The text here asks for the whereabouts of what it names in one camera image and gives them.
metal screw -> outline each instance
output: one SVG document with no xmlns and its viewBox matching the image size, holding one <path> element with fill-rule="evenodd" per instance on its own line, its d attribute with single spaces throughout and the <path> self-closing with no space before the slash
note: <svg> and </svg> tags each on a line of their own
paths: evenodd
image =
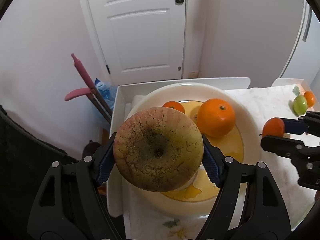
<svg viewBox="0 0 320 240">
<path fill-rule="evenodd" d="M 266 167 L 266 164 L 263 163 L 263 162 L 259 162 L 259 163 L 258 163 L 258 166 L 259 166 L 260 168 L 264 169 L 264 168 Z"/>
<path fill-rule="evenodd" d="M 307 163 L 306 165 L 308 170 L 311 170 L 313 168 L 313 164 L 312 163 Z"/>
<path fill-rule="evenodd" d="M 227 163 L 233 163 L 233 158 L 232 157 L 225 157 L 224 160 L 227 162 Z"/>
<path fill-rule="evenodd" d="M 84 160 L 84 162 L 88 163 L 88 162 L 92 161 L 92 156 L 86 156 L 86 157 L 84 157 L 83 160 Z"/>
<path fill-rule="evenodd" d="M 53 162 L 53 163 L 51 164 L 51 166 L 54 167 L 54 168 L 55 168 L 55 167 L 58 167 L 59 165 L 60 165 L 59 162 Z"/>
</svg>

white plate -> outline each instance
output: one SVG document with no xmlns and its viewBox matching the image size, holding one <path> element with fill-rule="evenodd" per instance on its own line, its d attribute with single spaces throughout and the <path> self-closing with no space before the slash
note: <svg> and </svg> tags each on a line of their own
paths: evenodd
<svg viewBox="0 0 320 240">
<path fill-rule="evenodd" d="M 236 113 L 236 125 L 244 145 L 244 163 L 255 165 L 261 156 L 260 138 L 257 126 L 249 111 L 223 90 L 200 83 L 177 83 L 159 88 L 145 96 L 129 113 L 128 117 L 144 109 L 162 106 L 168 101 L 194 100 L 205 102 L 211 98 L 227 101 Z M 203 216 L 210 213 L 215 197 L 201 202 L 173 200 L 161 193 L 139 189 L 128 183 L 135 191 L 162 213 L 177 216 Z"/>
</svg>

orange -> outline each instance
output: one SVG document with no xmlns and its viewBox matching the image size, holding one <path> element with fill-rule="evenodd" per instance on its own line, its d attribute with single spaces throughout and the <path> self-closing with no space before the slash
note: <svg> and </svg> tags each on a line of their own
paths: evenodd
<svg viewBox="0 0 320 240">
<path fill-rule="evenodd" d="M 180 104 L 179 102 L 176 102 L 176 101 L 169 101 L 169 102 L 166 102 L 164 105 L 164 107 L 170 107 L 170 108 L 173 108 L 173 109 L 176 109 L 180 112 L 183 112 L 184 114 L 186 113 L 184 111 L 184 107 L 182 106 L 182 104 Z"/>
<path fill-rule="evenodd" d="M 221 137 L 229 133 L 235 123 L 235 111 L 222 99 L 209 99 L 199 108 L 197 126 L 201 133 L 211 137 Z"/>
<path fill-rule="evenodd" d="M 307 100 L 308 108 L 313 107 L 316 101 L 315 95 L 311 91 L 306 91 L 303 96 Z"/>
<path fill-rule="evenodd" d="M 284 122 L 278 117 L 269 119 L 263 126 L 262 136 L 273 135 L 283 137 L 284 135 Z"/>
</svg>

